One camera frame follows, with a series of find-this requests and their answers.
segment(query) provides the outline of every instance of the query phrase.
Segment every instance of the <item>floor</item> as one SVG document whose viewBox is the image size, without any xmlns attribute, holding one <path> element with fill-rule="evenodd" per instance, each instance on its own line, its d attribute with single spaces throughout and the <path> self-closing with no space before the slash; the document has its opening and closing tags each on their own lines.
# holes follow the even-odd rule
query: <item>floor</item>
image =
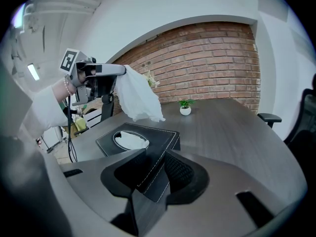
<svg viewBox="0 0 316 237">
<path fill-rule="evenodd" d="M 58 164 L 71 162 L 68 156 L 68 145 L 65 141 L 62 141 L 57 146 L 55 146 L 50 154 L 53 154 L 56 157 Z"/>
</svg>

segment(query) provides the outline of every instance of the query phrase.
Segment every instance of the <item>desk surface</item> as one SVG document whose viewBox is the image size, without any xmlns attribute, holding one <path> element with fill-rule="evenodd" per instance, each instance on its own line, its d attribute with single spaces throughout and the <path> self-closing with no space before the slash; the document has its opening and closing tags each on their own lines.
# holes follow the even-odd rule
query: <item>desk surface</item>
<svg viewBox="0 0 316 237">
<path fill-rule="evenodd" d="M 307 189 L 303 172 L 282 140 L 260 118 L 233 99 L 200 100 L 183 116 L 178 103 L 163 104 L 166 121 L 133 122 L 120 113 L 73 140 L 78 161 L 105 157 L 96 139 L 129 122 L 180 132 L 181 151 L 236 165 L 290 204 Z"/>
</svg>

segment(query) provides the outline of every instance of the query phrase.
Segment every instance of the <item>cable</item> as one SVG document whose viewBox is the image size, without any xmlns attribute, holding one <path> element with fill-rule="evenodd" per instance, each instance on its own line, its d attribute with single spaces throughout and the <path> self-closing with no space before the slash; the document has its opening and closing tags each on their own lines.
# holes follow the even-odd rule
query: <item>cable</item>
<svg viewBox="0 0 316 237">
<path fill-rule="evenodd" d="M 77 160 L 77 154 L 73 145 L 73 142 L 71 141 L 71 114 L 70 114 L 70 96 L 68 96 L 68 155 L 69 159 L 71 162 L 73 162 L 73 159 L 71 158 L 70 151 L 75 159 L 76 162 Z"/>
</svg>

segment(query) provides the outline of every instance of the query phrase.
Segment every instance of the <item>brick wall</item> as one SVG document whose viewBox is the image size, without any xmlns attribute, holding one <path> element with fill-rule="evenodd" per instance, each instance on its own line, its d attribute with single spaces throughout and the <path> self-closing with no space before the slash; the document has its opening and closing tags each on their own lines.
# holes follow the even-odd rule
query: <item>brick wall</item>
<svg viewBox="0 0 316 237">
<path fill-rule="evenodd" d="M 160 81 L 162 103 L 234 98 L 257 112 L 260 70 L 248 25 L 209 22 L 172 29 L 129 50 L 114 63 L 129 64 Z M 115 97 L 115 111 L 121 112 Z"/>
</svg>

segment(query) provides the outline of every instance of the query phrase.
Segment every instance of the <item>pearl bracelet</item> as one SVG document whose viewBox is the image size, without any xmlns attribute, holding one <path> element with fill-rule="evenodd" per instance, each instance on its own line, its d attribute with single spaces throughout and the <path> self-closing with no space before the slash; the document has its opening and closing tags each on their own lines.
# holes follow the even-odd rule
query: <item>pearl bracelet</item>
<svg viewBox="0 0 316 237">
<path fill-rule="evenodd" d="M 65 77 L 64 77 L 64 85 L 65 85 L 65 88 L 66 88 L 68 94 L 72 96 L 73 93 L 71 93 L 70 90 L 68 89 L 68 84 L 69 84 L 69 81 L 68 81 L 68 80 L 66 81 L 66 76 L 65 76 Z"/>
</svg>

